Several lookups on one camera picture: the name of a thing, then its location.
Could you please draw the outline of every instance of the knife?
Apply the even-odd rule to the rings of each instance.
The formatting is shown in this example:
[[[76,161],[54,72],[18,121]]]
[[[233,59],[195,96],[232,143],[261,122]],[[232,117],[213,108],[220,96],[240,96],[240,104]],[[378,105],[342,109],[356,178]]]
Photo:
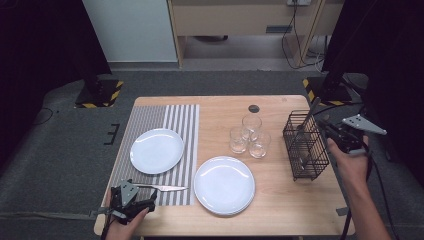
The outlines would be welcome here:
[[[166,186],[166,185],[152,185],[152,184],[144,184],[144,183],[132,183],[132,185],[140,188],[154,188],[161,192],[170,192],[170,191],[183,191],[188,187],[179,187],[179,186]]]

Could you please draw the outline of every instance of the black wire rack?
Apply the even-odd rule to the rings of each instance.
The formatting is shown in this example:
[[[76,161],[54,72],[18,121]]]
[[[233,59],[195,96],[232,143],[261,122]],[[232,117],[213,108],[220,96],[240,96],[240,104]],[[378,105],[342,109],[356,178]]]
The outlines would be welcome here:
[[[316,179],[330,162],[314,118],[304,122],[307,115],[308,111],[292,111],[283,130],[294,181]]]

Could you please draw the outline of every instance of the wooden table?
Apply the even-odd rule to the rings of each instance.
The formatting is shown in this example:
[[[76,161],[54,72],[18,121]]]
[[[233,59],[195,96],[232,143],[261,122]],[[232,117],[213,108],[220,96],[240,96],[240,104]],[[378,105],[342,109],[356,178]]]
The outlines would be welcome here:
[[[292,110],[309,109],[303,96],[184,96],[140,97],[135,106],[199,104],[197,168],[216,156],[243,161],[252,171],[256,193],[249,207],[238,215],[220,217],[198,201],[185,206],[157,206],[136,234],[142,236],[308,236],[340,235],[345,222],[336,209],[346,207],[331,164],[314,181],[293,181],[282,130]],[[257,105],[262,127],[271,133],[267,155],[255,159],[229,148],[229,130],[240,125],[248,107]],[[101,234],[104,215],[94,231]],[[353,223],[349,234],[354,232]]]

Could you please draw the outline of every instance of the white cabinet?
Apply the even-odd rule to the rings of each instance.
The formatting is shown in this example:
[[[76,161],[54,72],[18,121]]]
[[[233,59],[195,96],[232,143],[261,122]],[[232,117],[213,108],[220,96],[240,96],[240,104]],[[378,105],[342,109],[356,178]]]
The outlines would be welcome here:
[[[167,0],[83,0],[108,62],[177,62]]]

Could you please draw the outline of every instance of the drinking glass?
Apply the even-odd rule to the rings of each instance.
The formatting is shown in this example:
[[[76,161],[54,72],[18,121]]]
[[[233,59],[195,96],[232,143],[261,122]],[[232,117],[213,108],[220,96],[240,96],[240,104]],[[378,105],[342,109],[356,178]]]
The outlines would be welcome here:
[[[266,155],[269,145],[271,143],[271,135],[269,133],[259,130],[252,133],[249,142],[249,153],[254,158],[262,158]]]
[[[230,148],[234,153],[243,153],[247,149],[249,140],[243,133],[243,127],[233,127],[230,131]]]
[[[261,128],[261,118],[256,114],[248,114],[243,117],[242,123],[244,127],[244,137],[249,141],[254,140],[251,139],[252,137],[255,137],[255,135],[252,135],[252,133],[258,131]]]

